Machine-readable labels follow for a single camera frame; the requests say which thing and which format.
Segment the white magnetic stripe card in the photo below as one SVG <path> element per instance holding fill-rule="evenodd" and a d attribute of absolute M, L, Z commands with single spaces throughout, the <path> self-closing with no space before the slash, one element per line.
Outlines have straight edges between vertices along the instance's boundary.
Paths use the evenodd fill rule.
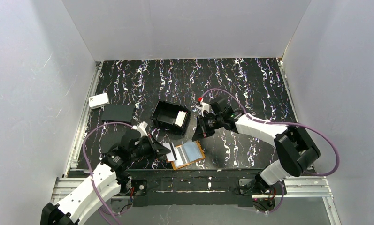
<path fill-rule="evenodd" d="M 175 152 L 175 146 L 171 142 L 164 142 L 162 144 L 165 148 L 167 148 L 170 152 L 166 154 L 166 158 L 168 162 L 174 162 L 177 160 L 176 152 Z"/>

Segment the orange leather card holder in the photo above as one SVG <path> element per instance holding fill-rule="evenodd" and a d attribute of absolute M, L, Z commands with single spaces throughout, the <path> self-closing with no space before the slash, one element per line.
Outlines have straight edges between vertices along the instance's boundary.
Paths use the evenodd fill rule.
<path fill-rule="evenodd" d="M 182 145 L 175 146 L 175 152 L 177 160 L 170 162 L 174 170 L 205 159 L 204 151 L 199 141 L 188 141 Z"/>

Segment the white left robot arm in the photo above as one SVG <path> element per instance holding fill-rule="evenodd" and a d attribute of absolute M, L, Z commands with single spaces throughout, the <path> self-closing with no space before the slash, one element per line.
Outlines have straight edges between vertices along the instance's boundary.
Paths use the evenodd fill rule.
<path fill-rule="evenodd" d="M 160 158 L 171 150 L 151 135 L 131 129 L 104 153 L 92 173 L 56 204 L 48 203 L 40 219 L 42 225 L 81 225 L 113 196 L 131 190 L 132 163 Z"/>

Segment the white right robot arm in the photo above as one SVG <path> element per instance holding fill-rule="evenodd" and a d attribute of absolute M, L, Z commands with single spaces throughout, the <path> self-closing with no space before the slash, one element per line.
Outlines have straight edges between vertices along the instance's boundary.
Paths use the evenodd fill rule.
<path fill-rule="evenodd" d="M 195 107 L 200 114 L 193 141 L 211 137 L 216 130 L 224 128 L 258 138 L 275 147 L 278 160 L 260 171 L 251 182 L 250 186 L 260 191 L 290 176 L 301 176 L 321 155 L 302 126 L 265 122 L 248 113 L 233 110 L 224 98 L 207 104 L 199 97 Z"/>

